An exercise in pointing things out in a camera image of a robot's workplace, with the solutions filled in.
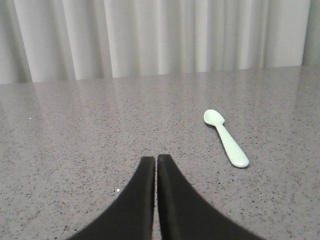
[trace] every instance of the granite countertop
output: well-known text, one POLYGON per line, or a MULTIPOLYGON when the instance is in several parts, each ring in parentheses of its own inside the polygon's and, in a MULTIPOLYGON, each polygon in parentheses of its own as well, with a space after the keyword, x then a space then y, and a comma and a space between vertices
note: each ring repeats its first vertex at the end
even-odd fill
POLYGON ((320 67, 0 85, 0 239, 70 237, 140 157, 158 154, 251 232, 320 239, 320 67), (207 109, 225 118, 248 168, 230 164, 207 109))

